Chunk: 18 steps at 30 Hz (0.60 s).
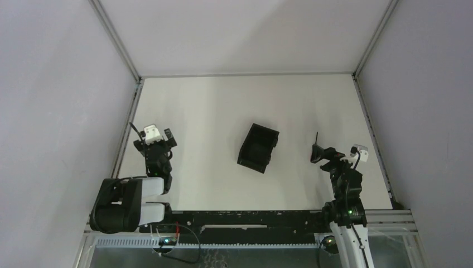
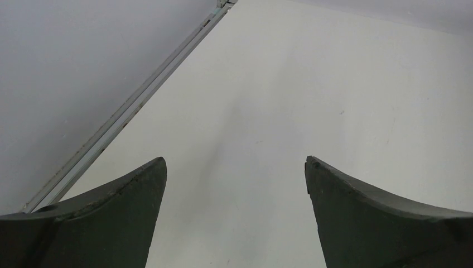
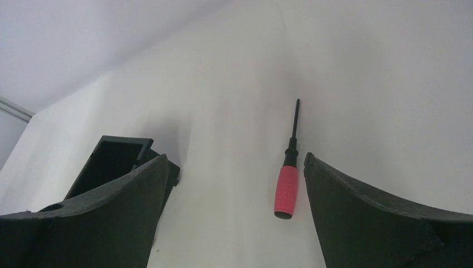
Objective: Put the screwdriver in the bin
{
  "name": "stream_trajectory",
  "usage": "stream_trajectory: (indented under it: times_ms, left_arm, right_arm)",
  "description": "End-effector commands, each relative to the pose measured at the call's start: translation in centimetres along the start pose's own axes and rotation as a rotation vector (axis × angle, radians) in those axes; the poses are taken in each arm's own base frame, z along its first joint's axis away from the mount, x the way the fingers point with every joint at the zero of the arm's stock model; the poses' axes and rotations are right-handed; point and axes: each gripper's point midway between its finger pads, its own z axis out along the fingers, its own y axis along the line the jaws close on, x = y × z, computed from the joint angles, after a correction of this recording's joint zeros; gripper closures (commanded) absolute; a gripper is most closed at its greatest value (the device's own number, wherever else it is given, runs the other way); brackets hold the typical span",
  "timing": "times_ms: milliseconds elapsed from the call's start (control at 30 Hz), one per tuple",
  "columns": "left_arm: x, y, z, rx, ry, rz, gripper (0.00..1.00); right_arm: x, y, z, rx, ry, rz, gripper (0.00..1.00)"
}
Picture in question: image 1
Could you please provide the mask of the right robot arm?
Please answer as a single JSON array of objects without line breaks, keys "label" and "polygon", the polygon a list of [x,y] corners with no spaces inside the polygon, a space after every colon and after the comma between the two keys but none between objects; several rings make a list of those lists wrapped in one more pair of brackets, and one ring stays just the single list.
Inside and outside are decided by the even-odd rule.
[{"label": "right robot arm", "polygon": [[320,213],[323,227],[332,234],[320,241],[318,252],[338,255],[342,267],[374,267],[360,197],[363,175],[358,170],[360,162],[366,162],[368,157],[368,148],[362,145],[354,144],[348,155],[333,147],[312,145],[310,161],[327,161],[320,169],[329,173],[334,195]]}]

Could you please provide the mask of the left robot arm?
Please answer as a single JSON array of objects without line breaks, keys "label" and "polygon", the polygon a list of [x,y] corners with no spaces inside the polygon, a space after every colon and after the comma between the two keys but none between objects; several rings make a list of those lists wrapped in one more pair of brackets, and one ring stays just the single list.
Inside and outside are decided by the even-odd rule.
[{"label": "left robot arm", "polygon": [[166,213],[168,204],[145,199],[170,191],[172,148],[177,142],[169,128],[160,133],[155,125],[146,126],[138,135],[133,144],[144,157],[146,174],[103,180],[89,216],[94,231],[134,232],[151,223],[162,233],[173,229],[175,219]]}]

